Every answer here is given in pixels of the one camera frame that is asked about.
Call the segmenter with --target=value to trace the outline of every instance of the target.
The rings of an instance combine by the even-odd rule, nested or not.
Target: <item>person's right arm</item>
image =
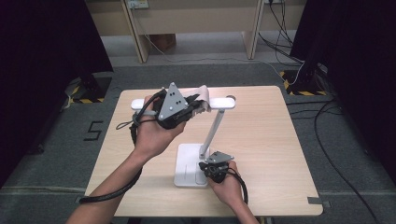
[[[234,161],[229,161],[229,166],[238,172]],[[259,223],[251,213],[248,205],[244,202],[242,198],[241,184],[235,179],[235,177],[226,175],[224,181],[219,184],[208,178],[208,183],[220,201],[227,204],[233,210],[236,217],[242,224]]]

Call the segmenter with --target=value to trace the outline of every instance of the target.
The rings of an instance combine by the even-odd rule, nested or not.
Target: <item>hand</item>
[[[151,103],[147,110],[151,110],[153,103]],[[140,121],[154,119],[152,116],[143,116]],[[165,130],[157,121],[142,122],[137,128],[137,139],[134,153],[139,153],[144,156],[146,160],[163,153],[169,144],[184,131],[186,122],[182,122],[176,126],[175,129]]]
[[[229,161],[229,167],[238,172],[235,161]],[[226,175],[224,181],[219,184],[210,178],[207,181],[221,202],[226,203],[230,207],[238,203],[244,203],[241,184],[235,177]]]

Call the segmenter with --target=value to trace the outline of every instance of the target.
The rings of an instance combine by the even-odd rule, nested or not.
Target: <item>gray carpet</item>
[[[276,70],[290,69],[274,64]],[[106,135],[118,97],[123,90],[156,89],[176,82],[180,88],[276,85],[280,77],[267,64],[158,65],[115,68],[101,104],[72,104],[59,114],[42,155],[25,156],[3,189],[0,190],[0,223],[64,223],[77,207],[74,200],[88,185],[96,157]],[[331,96],[290,96],[283,91],[293,124],[321,199],[326,202],[318,217],[275,217],[273,223],[374,223],[361,200],[330,166],[314,131],[314,117]],[[365,153],[363,142],[343,114],[339,104],[331,103],[318,117],[318,135],[332,161],[361,193],[381,223],[396,223],[396,189],[381,164]],[[96,133],[97,141],[84,141]],[[126,223],[126,217],[114,219]]]

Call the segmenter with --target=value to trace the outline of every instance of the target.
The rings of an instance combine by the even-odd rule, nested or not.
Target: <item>person's right hand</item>
[[[229,167],[238,172],[235,161],[229,161]],[[207,182],[218,196],[219,200],[228,206],[232,207],[238,203],[244,203],[241,184],[235,177],[226,175],[224,181],[219,184],[210,178],[207,179]]]

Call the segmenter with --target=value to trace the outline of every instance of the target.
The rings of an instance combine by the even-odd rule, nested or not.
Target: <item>lamp base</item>
[[[201,189],[207,186],[206,176],[199,167],[199,151],[202,144],[180,144],[177,150],[177,161],[174,183],[180,188]]]

